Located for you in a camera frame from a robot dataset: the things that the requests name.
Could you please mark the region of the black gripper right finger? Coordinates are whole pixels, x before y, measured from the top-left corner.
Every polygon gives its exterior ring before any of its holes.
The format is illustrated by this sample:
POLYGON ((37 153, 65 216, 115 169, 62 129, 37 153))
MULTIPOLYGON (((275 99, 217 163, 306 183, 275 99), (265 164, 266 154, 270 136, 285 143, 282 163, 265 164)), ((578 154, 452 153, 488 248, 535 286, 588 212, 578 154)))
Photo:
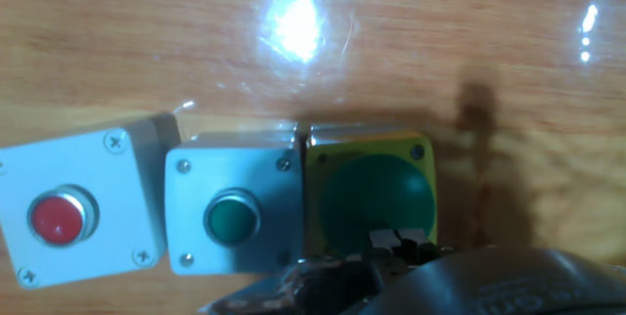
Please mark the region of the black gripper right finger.
POLYGON ((423 229, 397 229, 400 240, 397 254, 406 263, 428 263, 436 259, 436 245, 423 229))

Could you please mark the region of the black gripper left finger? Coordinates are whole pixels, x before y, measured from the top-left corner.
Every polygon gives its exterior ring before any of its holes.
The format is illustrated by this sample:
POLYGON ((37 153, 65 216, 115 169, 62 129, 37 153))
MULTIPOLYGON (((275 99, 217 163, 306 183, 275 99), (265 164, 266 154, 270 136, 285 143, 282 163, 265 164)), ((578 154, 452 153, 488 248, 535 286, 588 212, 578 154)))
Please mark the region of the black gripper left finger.
POLYGON ((394 256, 399 247, 399 238, 392 229, 375 230, 369 233, 370 254, 394 256))

